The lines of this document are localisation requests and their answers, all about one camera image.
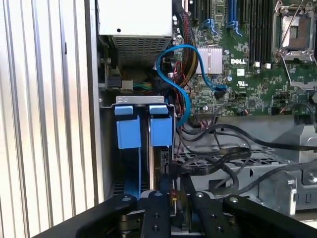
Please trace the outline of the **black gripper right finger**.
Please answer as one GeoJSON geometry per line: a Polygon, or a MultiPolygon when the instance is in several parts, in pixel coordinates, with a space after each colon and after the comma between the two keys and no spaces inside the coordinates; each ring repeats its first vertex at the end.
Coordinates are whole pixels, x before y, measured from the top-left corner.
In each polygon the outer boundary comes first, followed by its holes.
{"type": "Polygon", "coordinates": [[[238,195],[222,202],[195,190],[189,174],[182,185],[207,238],[315,238],[315,228],[238,195]]]}

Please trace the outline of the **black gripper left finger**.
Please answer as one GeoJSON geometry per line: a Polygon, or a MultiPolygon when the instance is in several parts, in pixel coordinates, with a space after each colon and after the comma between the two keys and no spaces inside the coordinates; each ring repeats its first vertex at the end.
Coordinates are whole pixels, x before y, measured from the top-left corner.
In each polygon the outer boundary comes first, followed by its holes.
{"type": "Polygon", "coordinates": [[[160,176],[159,190],[140,199],[114,196],[37,235],[39,238],[169,238],[170,176],[160,176]]]}

